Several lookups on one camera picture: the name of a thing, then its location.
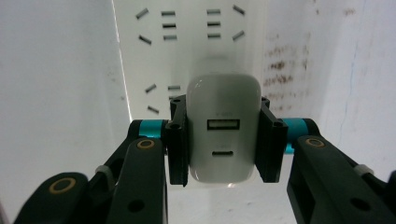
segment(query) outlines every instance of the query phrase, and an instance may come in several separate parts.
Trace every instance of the usb-a port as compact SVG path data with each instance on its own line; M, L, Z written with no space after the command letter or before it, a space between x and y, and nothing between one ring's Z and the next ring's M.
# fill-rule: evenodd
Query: usb-a port
M239 119L209 119L208 130L239 130Z

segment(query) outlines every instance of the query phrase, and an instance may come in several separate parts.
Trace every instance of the black mark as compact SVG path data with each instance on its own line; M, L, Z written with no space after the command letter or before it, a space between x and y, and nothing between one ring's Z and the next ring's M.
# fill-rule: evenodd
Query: black mark
M245 10L244 9L242 9L242 8L236 6L236 5L233 5L233 10L239 12L242 16L245 16Z
M306 71L307 66L308 66L308 60L305 59L305 60L303 60L303 68L305 69L305 71Z
M276 70L282 70L282 68L285 67L285 63L283 61L280 61L278 63L271 63L270 68L271 69L276 69Z
M307 95L303 91L300 92L270 92L265 95L266 98L270 100L283 100L283 98L297 98L297 97L304 97L304 95ZM288 105L286 107L288 110L291 109L291 105Z
M155 84L152 84L151 86L149 86L149 87L146 89L146 93L149 93L149 92L153 91L155 88L157 88L157 86L156 86Z
M269 41L275 41L277 39L279 39L279 34L276 35L268 35L267 37L265 37L267 40Z
M221 34L207 34L208 39L220 39Z
M271 85L274 85L276 83L278 84L287 84L289 82L293 81L293 77L292 76L283 76L283 75L276 75L276 77L270 77L264 80L264 83L262 84L264 87L268 87Z
M287 111L287 110L290 110L290 105L288 105L287 107L285 107L284 105L280 105L280 106L273 106L273 107L271 107L271 110L273 110L273 111Z
M355 14L355 12L355 8L347 8L344 10L344 14L346 15L346 17Z
M163 17L174 17L174 16L176 16L176 12L175 11L162 11L161 15Z
M176 35L164 35L163 36L163 40L167 41L167 40L177 40L177 36Z
M207 27L220 27L220 26L221 26L221 24L219 21L209 21L207 23Z
M143 42L146 42L147 44L151 45L151 40L149 40L148 38L145 38L144 36L140 35L139 39Z
M175 23L164 23L163 29L176 29L176 24Z
M138 19L138 20L140 20L143 16L145 16L146 14L148 14L149 13L149 10L148 9L143 9L141 12L139 12L139 13L137 13L136 14L136 18Z
M244 31L241 31L241 32L239 32L238 34L233 35L233 41L238 40L239 38L243 37L244 35L245 35L245 32L244 32Z
M309 49L308 49L308 46L307 46L307 45L305 45L305 46L303 47L303 54L309 55Z
M154 107L152 107L150 105L148 106L148 110L151 111L151 112L154 112L156 114L160 114L160 110L158 110L158 109L156 109L156 108L154 108Z
M169 91L180 91L180 86L168 86Z
M287 49L287 47L275 47L273 50L268 51L267 54L270 57L279 56L280 54L285 52L286 49Z
M220 15L221 14L220 9L208 9L206 11L206 13L207 13L208 16L214 16L214 15Z

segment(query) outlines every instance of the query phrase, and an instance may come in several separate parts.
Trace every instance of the white charger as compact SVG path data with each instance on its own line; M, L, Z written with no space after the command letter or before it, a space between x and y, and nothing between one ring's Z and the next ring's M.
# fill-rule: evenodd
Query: white charger
M259 82L248 75L211 74L187 89L190 171L205 183L238 183L254 167L261 109Z

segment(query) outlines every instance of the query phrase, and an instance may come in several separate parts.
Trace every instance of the white cable tie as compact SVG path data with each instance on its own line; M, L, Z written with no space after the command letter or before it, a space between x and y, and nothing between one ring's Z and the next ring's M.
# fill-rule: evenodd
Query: white cable tie
M100 165L96 168L95 172L100 172L106 176L108 190L112 190L116 187L116 181L114 180L113 173L108 166Z
M353 169L359 176L363 176L366 174L372 174L372 175L374 174L374 171L364 164L359 164L355 166Z

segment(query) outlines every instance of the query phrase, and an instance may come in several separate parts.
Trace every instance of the yellow ring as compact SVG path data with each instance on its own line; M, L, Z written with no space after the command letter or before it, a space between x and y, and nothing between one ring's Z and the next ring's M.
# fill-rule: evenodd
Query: yellow ring
M70 184L66 188L64 188L64 189L55 189L55 186L57 184L59 184L62 181L65 181L65 180L70 181ZM69 191L70 189L72 189L75 185L76 185L76 179L75 178L65 177L65 178L62 178L62 179L59 179L59 180L53 182L49 186L49 193L51 193L51 194L62 194L62 193L65 193L65 192Z
M308 138L305 142L312 147L325 147L324 143L316 138Z
M143 144L147 143L147 142L149 142L149 145L148 146L143 146ZM137 147L140 148L140 149L150 149L150 148L154 147L154 145L155 145L154 142L151 141L151 140L143 140L143 141L140 141L137 144Z

